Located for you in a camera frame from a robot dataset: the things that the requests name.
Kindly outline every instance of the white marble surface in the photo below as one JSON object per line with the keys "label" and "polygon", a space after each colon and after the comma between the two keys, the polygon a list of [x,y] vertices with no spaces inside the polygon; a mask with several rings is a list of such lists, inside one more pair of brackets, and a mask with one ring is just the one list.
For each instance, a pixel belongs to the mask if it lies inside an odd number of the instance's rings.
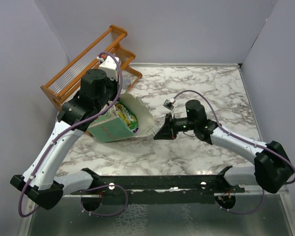
{"label": "white marble surface", "polygon": [[[165,99],[185,89],[202,93],[213,105],[220,122],[232,131],[259,140],[255,120],[248,103],[240,74],[235,67],[135,67],[143,78],[131,90],[142,98],[161,127]],[[182,94],[175,103],[176,117],[184,117],[184,104],[199,99],[196,94]],[[83,135],[72,147],[58,175],[90,168],[100,175],[192,175],[216,174],[225,166],[251,165],[244,158],[223,149],[179,134],[174,141],[123,140],[100,144]]]}

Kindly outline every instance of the white wall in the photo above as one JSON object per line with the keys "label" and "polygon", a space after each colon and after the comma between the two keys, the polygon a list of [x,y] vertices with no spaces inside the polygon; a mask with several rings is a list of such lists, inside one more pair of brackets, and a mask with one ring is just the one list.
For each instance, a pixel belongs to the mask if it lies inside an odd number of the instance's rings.
{"label": "white wall", "polygon": [[281,142],[295,165],[295,0],[277,3],[242,74],[264,140]]}
{"label": "white wall", "polygon": [[0,236],[16,235],[21,222],[10,179],[36,158],[55,120],[40,86],[67,63],[32,0],[0,1]]}
{"label": "white wall", "polygon": [[135,62],[243,63],[277,0],[36,0],[75,58],[110,24]]}

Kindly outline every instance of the purple cable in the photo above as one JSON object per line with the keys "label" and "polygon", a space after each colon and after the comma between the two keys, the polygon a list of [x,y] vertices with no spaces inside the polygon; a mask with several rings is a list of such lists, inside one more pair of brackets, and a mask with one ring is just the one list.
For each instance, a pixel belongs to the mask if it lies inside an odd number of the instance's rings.
{"label": "purple cable", "polygon": [[92,212],[92,211],[85,210],[84,207],[83,207],[83,204],[82,204],[82,200],[81,200],[81,207],[83,209],[82,212],[85,211],[88,214],[97,215],[97,216],[115,216],[115,215],[118,215],[118,214],[122,213],[123,211],[125,211],[126,208],[127,208],[127,206],[128,206],[128,194],[127,194],[126,190],[123,187],[121,187],[120,185],[116,185],[116,184],[115,185],[103,185],[103,186],[99,186],[99,187],[96,187],[96,188],[86,189],[85,191],[89,192],[89,191],[94,191],[94,190],[98,190],[98,189],[101,189],[101,188],[113,187],[113,186],[120,188],[124,192],[124,194],[126,196],[126,200],[125,200],[124,206],[123,206],[123,208],[121,210],[119,210],[119,211],[117,211],[115,213],[111,213],[111,214],[95,213],[95,212]]}
{"label": "purple cable", "polygon": [[[211,109],[211,111],[212,111],[212,113],[213,113],[213,115],[214,115],[214,118],[215,118],[215,120],[216,120],[216,123],[217,123],[218,127],[219,127],[223,132],[225,132],[225,133],[227,133],[227,134],[229,133],[226,129],[224,129],[224,128],[222,127],[222,125],[221,125],[221,123],[219,122],[219,120],[218,120],[218,118],[217,118],[217,115],[216,115],[216,113],[215,113],[215,111],[214,111],[212,105],[210,104],[210,102],[209,102],[209,101],[208,101],[208,100],[207,100],[202,94],[200,94],[199,92],[194,91],[194,90],[189,90],[189,89],[188,89],[188,90],[184,90],[184,91],[181,91],[181,92],[177,93],[176,96],[174,97],[174,99],[176,99],[179,95],[181,95],[182,93],[185,93],[185,92],[194,92],[195,94],[197,94],[197,95],[199,95],[201,98],[203,98],[203,100],[204,100],[204,101],[208,104],[208,106],[210,107],[210,109]],[[244,142],[244,143],[247,143],[247,144],[249,144],[249,145],[255,145],[253,142],[250,142],[250,141],[248,141],[248,140],[245,140],[245,139],[243,139],[242,137],[239,137],[239,136],[237,136],[237,135],[235,135],[235,134],[229,133],[229,135],[231,135],[232,137],[234,137],[234,138],[236,138],[236,139],[238,139],[238,140],[240,140],[240,141],[242,141],[242,142]],[[290,168],[292,169],[292,171],[293,171],[293,173],[294,173],[294,175],[295,175],[295,166],[294,166],[291,162],[289,162],[287,159],[285,159],[283,156],[281,156],[280,154],[278,154],[278,153],[272,151],[271,149],[269,149],[269,148],[267,148],[267,147],[264,147],[264,146],[261,146],[261,145],[259,145],[259,144],[257,144],[256,146],[259,147],[259,148],[262,148],[263,150],[266,150],[266,151],[268,151],[268,152],[274,154],[274,155],[277,156],[280,160],[282,160],[282,161],[284,161],[285,163],[287,163],[287,164],[290,166]],[[294,176],[294,179],[293,179],[293,180],[286,182],[286,184],[291,184],[291,183],[295,183],[295,176]],[[251,210],[251,211],[248,211],[248,212],[236,212],[236,211],[230,211],[230,210],[227,210],[227,209],[225,209],[225,208],[221,208],[221,209],[224,210],[224,211],[227,211],[227,212],[229,212],[229,213],[238,214],[238,215],[252,214],[252,213],[254,213],[254,212],[256,212],[257,210],[260,209],[260,207],[261,207],[262,204],[264,203],[264,200],[265,200],[265,191],[264,191],[264,189],[262,189],[262,199],[261,199],[260,204],[259,204],[255,209],[253,209],[253,210]]]}
{"label": "purple cable", "polygon": [[[111,108],[111,107],[117,102],[117,100],[118,100],[118,98],[119,98],[119,96],[120,96],[120,94],[121,94],[121,90],[122,90],[122,81],[123,81],[123,78],[122,78],[122,70],[121,70],[121,67],[120,67],[120,65],[119,65],[119,62],[116,60],[116,58],[114,57],[114,55],[112,55],[111,53],[108,53],[108,52],[102,52],[102,53],[100,53],[98,56],[100,57],[100,56],[103,55],[103,54],[106,54],[106,55],[110,56],[110,57],[115,61],[116,66],[117,66],[118,71],[119,71],[119,89],[118,89],[118,92],[117,92],[117,95],[116,95],[115,99],[112,101],[112,103],[111,103],[106,109],[100,111],[99,113],[97,113],[96,115],[93,115],[92,117],[89,117],[89,118],[87,118],[87,119],[85,119],[85,120],[83,120],[83,121],[80,121],[80,122],[78,122],[78,123],[76,123],[76,124],[70,126],[69,128],[67,128],[67,129],[65,129],[64,131],[62,131],[61,133],[59,133],[59,134],[55,137],[55,139],[53,139],[53,141],[52,141],[53,143],[56,143],[57,140],[59,140],[64,134],[66,134],[66,133],[67,133],[68,131],[70,131],[71,129],[74,129],[74,128],[76,128],[77,126],[79,126],[79,125],[81,125],[81,124],[84,124],[84,123],[86,123],[86,122],[93,121],[93,120],[97,119],[99,116],[101,116],[102,114],[105,114],[105,113],[106,113],[106,112],[107,112],[107,111],[108,111],[108,110],[109,110],[109,109],[110,109],[110,108]],[[33,172],[31,173],[31,176],[32,176],[32,177],[35,176],[37,170],[39,169],[39,167],[40,167],[41,164],[43,163],[44,159],[46,158],[48,152],[51,150],[52,147],[53,147],[52,144],[50,144],[50,145],[47,147],[47,149],[45,150],[44,154],[41,156],[39,162],[37,163],[35,169],[34,169]],[[38,206],[38,207],[36,207],[34,210],[32,210],[31,212],[29,212],[29,213],[27,213],[27,214],[23,214],[23,212],[22,212],[22,201],[23,201],[23,197],[24,197],[24,195],[25,195],[25,191],[26,191],[27,187],[29,186],[31,180],[32,180],[32,179],[29,178],[29,179],[26,181],[26,183],[25,183],[25,185],[24,185],[24,187],[23,187],[23,189],[22,189],[22,191],[21,191],[20,198],[19,198],[18,212],[19,212],[20,217],[23,217],[23,218],[32,215],[34,212],[36,212],[36,211],[39,209],[39,206]]]}

